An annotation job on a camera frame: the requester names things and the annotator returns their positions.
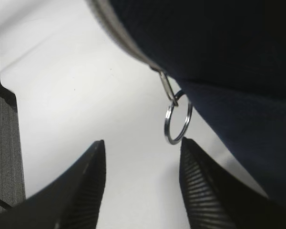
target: gray object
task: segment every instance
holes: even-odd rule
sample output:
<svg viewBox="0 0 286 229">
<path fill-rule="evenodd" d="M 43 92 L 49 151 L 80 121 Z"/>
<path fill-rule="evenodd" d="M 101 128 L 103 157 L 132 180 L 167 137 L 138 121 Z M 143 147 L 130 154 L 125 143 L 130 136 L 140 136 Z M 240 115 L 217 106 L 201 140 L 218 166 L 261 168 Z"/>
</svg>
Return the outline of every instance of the gray object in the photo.
<svg viewBox="0 0 286 229">
<path fill-rule="evenodd" d="M 15 206 L 25 199 L 18 116 L 0 98 L 0 199 Z"/>
</svg>

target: white surface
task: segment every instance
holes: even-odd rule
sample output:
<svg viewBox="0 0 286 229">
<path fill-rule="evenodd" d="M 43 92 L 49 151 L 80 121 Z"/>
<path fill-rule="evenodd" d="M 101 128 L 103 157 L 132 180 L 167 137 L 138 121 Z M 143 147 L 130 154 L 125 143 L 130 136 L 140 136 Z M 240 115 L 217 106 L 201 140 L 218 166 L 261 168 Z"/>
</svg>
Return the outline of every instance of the white surface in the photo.
<svg viewBox="0 0 286 229">
<path fill-rule="evenodd" d="M 169 104 L 160 79 L 112 43 L 83 0 L 0 0 L 0 72 L 17 96 L 27 197 L 104 139 L 98 228 L 189 228 L 180 146 L 163 136 Z M 173 116 L 176 131 L 185 102 Z M 187 136 L 262 192 L 196 112 Z"/>
</svg>

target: cable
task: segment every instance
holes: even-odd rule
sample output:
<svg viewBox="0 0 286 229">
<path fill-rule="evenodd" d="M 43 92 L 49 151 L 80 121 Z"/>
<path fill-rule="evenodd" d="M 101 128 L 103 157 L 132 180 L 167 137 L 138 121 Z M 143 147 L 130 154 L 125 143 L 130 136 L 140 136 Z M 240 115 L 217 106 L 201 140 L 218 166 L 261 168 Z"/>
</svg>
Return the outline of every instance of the cable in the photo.
<svg viewBox="0 0 286 229">
<path fill-rule="evenodd" d="M 0 199 L 0 206 L 3 207 L 4 209 L 11 209 L 12 206 L 4 202 L 3 200 Z"/>
</svg>

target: metal key ring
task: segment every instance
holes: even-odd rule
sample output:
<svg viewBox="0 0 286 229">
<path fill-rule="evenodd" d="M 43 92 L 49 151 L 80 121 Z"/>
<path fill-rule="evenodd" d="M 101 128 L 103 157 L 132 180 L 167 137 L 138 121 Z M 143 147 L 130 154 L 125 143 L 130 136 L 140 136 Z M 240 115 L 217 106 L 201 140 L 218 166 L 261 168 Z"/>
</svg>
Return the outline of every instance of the metal key ring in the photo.
<svg viewBox="0 0 286 229">
<path fill-rule="evenodd" d="M 181 98 L 181 96 L 183 96 L 183 95 L 184 95 L 184 92 L 182 90 L 178 91 L 177 94 L 175 95 L 175 100 L 178 101 Z M 176 145 L 182 140 L 182 138 L 183 138 L 183 136 L 184 136 L 189 124 L 190 124 L 191 117 L 192 117 L 192 111 L 193 111 L 193 105 L 190 102 L 190 100 L 188 100 L 187 115 L 185 118 L 184 126 L 181 130 L 181 133 L 178 135 L 178 137 L 175 139 L 172 139 L 171 132 L 170 132 L 170 125 L 171 125 L 171 118 L 172 118 L 172 113 L 173 113 L 174 107 L 175 107 L 175 103 L 174 103 L 174 101 L 172 101 L 172 104 L 167 109 L 166 116 L 165 116 L 165 123 L 164 123 L 165 138 L 172 145 Z"/>
</svg>

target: dark blue fabric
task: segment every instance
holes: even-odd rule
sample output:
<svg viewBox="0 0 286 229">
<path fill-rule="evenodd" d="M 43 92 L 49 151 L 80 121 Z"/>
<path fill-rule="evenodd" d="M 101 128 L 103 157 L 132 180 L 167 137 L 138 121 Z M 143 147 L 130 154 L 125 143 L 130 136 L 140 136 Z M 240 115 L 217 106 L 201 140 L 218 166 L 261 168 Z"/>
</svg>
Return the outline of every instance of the dark blue fabric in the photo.
<svg viewBox="0 0 286 229">
<path fill-rule="evenodd" d="M 269 197 L 286 206 L 286 100 L 189 81 L 179 84 Z"/>
<path fill-rule="evenodd" d="M 279 36 L 286 26 L 273 14 L 279 4 L 110 2 L 141 50 L 180 84 L 270 198 L 286 206 L 286 46 Z M 269 12 L 279 22 L 275 32 Z"/>
</svg>

